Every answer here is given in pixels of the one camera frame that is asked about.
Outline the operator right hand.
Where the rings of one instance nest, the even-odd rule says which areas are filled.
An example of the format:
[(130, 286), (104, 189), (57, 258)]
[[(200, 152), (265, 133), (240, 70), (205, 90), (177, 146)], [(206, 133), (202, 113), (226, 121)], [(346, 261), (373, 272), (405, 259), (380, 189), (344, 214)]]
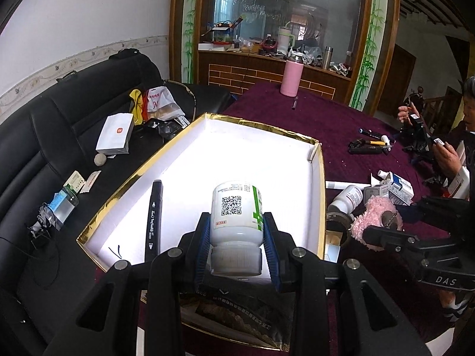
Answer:
[(472, 292), (454, 292), (441, 289), (439, 291), (439, 297), (444, 316), (449, 319), (450, 322), (458, 321), (468, 307), (472, 295)]

